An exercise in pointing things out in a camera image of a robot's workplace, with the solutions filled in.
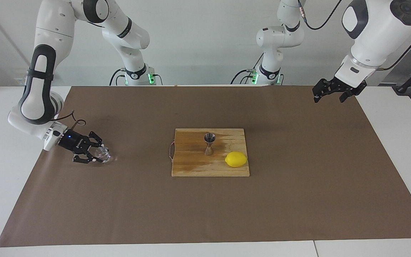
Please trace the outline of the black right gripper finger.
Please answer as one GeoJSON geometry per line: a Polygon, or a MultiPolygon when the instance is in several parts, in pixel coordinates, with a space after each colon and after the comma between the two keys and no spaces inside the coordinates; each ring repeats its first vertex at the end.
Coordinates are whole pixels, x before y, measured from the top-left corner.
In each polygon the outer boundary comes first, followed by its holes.
{"type": "Polygon", "coordinates": [[[75,153],[73,162],[88,164],[90,162],[105,163],[107,160],[93,156],[91,153],[75,153]]]}
{"type": "Polygon", "coordinates": [[[104,144],[102,143],[102,139],[100,136],[98,136],[95,132],[90,131],[88,137],[87,137],[87,144],[90,145],[91,147],[103,147],[104,144]]]}

